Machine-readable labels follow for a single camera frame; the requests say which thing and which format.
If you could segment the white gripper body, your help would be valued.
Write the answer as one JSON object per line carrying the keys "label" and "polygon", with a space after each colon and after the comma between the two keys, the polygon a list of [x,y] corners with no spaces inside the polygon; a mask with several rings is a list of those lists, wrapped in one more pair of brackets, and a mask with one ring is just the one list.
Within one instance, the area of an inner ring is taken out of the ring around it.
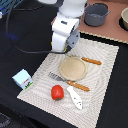
{"label": "white gripper body", "polygon": [[68,46],[73,48],[80,37],[78,25],[78,18],[66,17],[58,12],[52,24],[52,50],[64,52]]}

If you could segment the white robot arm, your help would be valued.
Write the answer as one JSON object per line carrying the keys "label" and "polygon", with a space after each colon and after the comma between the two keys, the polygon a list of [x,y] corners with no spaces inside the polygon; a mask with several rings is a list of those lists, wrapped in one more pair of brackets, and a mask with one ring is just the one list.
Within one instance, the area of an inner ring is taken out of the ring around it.
{"label": "white robot arm", "polygon": [[57,16],[52,24],[52,50],[64,52],[77,43],[80,33],[78,27],[87,0],[38,0],[40,3],[58,7]]}

